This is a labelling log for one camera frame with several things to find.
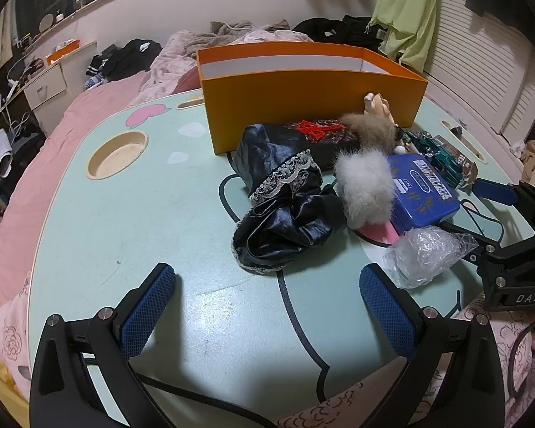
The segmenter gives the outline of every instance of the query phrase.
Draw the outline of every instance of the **pink bedsheet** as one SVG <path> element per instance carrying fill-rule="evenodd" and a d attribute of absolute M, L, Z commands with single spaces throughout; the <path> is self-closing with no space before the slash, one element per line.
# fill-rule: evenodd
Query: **pink bedsheet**
<path fill-rule="evenodd" d="M 22 175 L 0 224 L 0 306 L 17 295 L 32 269 L 41 228 L 57 185 L 83 138 L 127 107 L 145 72 L 78 96 Z"/>

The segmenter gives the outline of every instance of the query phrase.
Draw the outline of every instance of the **orange box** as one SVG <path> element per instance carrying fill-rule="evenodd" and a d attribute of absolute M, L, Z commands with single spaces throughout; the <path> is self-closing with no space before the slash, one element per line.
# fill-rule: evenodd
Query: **orange box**
<path fill-rule="evenodd" d="M 238 146 L 256 122 L 284 124 L 362 112 L 380 93 L 395 122 L 414 122 L 427 81 L 366 48 L 271 41 L 197 52 L 208 127 L 216 154 Z"/>
<path fill-rule="evenodd" d="M 77 48 L 79 48 L 79 40 L 74 40 L 73 42 L 68 43 L 65 47 L 61 48 L 61 50 L 54 51 L 51 55 L 46 56 L 48 66 L 52 65 L 63 55 L 71 53 L 73 50 L 77 50 Z"/>

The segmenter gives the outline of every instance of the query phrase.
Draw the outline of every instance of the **white shutter door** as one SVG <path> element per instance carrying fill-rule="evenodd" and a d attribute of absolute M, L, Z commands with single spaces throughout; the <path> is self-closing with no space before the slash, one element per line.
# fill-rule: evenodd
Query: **white shutter door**
<path fill-rule="evenodd" d="M 495 17 L 470 11 L 465 0 L 438 2 L 437 33 L 424 70 L 501 133 L 523 86 L 532 45 Z"/>
<path fill-rule="evenodd" d="M 535 123 L 535 48 L 531 52 L 525 83 L 503 136 L 509 143 L 525 140 Z"/>

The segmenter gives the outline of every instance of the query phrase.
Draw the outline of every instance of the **white lace trim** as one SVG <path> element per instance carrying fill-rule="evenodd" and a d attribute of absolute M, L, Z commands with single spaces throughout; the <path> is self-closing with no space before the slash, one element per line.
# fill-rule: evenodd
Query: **white lace trim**
<path fill-rule="evenodd" d="M 321 169 L 311 157 L 311 151 L 306 149 L 301 153 L 289 158 L 260 184 L 260 186 L 250 195 L 251 206 L 254 207 L 259 203 L 275 196 L 285 184 L 291 187 L 291 194 L 295 195 L 297 190 L 305 183 L 309 175 L 309 169 L 317 171 L 319 176 L 319 185 L 323 183 Z"/>
<path fill-rule="evenodd" d="M 240 222 L 237 222 L 235 224 L 234 233 L 238 229 L 239 226 L 240 226 Z M 234 238 L 233 237 L 232 237 L 232 242 L 231 242 L 230 246 L 231 246 L 232 254 L 234 255 L 234 259 L 235 259 L 236 263 L 238 264 L 238 266 L 241 269 L 248 270 L 248 271 L 251 271 L 253 273 L 259 273 L 260 275 L 263 275 L 264 273 L 271 273 L 271 272 L 275 272 L 275 271 L 281 270 L 281 269 L 283 269 L 284 267 L 287 267 L 290 264 L 290 263 L 285 263 L 285 264 L 283 264 L 283 265 L 281 265 L 279 267 L 254 267 L 254 266 L 244 265 L 244 264 L 242 264 L 240 262 L 240 258 L 238 257 L 238 251 L 235 250 Z"/>

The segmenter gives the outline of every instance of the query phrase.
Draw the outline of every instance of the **light green table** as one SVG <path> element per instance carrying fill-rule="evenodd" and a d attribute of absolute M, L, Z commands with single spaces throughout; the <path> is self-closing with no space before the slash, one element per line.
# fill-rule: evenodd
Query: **light green table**
<path fill-rule="evenodd" d="M 111 178 L 89 180 L 86 162 L 104 141 L 128 129 L 125 122 L 134 109 L 101 123 L 77 150 L 53 201 L 36 257 L 29 305 L 31 361 L 49 315 L 61 314 L 66 321 L 92 317 L 104 306 L 117 305 L 158 262 L 164 262 L 179 277 L 177 289 L 145 350 L 131 360 L 133 367 L 275 421 L 318 402 L 322 369 L 328 372 L 320 383 L 320 396 L 322 388 L 331 397 L 393 359 L 358 288 L 361 269 L 369 262 L 381 263 L 383 248 L 344 231 L 303 255 L 279 279 L 240 269 L 230 251 L 234 221 L 218 192 L 234 172 L 226 156 L 212 152 L 204 107 L 177 109 L 190 95 L 153 102 L 170 110 L 138 126 L 149 135 L 147 149 Z M 424 99 L 415 128 L 443 135 L 475 160 L 440 119 L 454 123 Z M 477 162 L 480 176 L 509 183 L 487 152 L 468 139 L 486 158 L 486 164 Z M 224 194 L 240 217 L 250 208 L 239 178 L 225 183 Z M 483 214 L 493 214 L 505 224 L 502 245 L 533 234 L 516 211 L 469 198 Z M 475 230 L 463 209 L 454 223 Z M 498 224 L 480 224 L 489 237 L 499 236 Z M 480 285 L 473 266 L 461 261 L 411 294 L 418 304 L 446 314 L 455 305 L 458 289 L 465 305 L 480 293 Z M 289 314 L 297 317 L 295 327 Z M 108 413 L 124 422 L 100 373 L 93 367 L 90 371 Z M 150 392 L 182 428 L 256 428 L 231 414 Z"/>

